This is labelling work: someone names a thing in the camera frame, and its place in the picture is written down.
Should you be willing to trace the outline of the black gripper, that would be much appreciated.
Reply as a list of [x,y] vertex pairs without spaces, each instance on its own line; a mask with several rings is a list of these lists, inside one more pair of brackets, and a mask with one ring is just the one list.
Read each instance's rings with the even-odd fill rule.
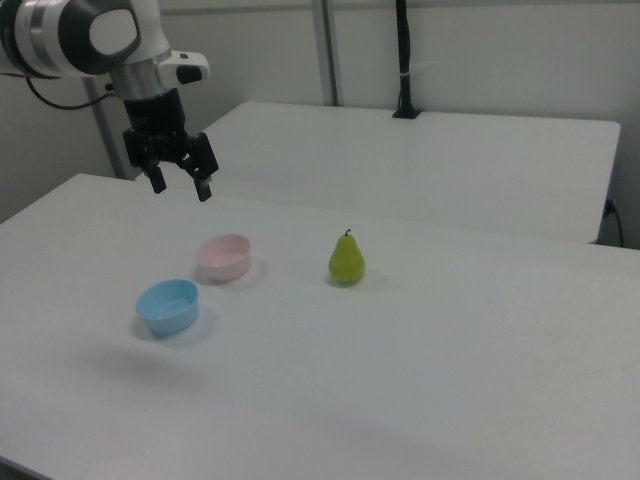
[[212,195],[212,175],[219,165],[204,132],[187,134],[178,90],[123,104],[131,123],[123,132],[129,162],[142,169],[153,191],[160,194],[167,188],[160,161],[170,162],[192,178],[199,201],[207,201]]

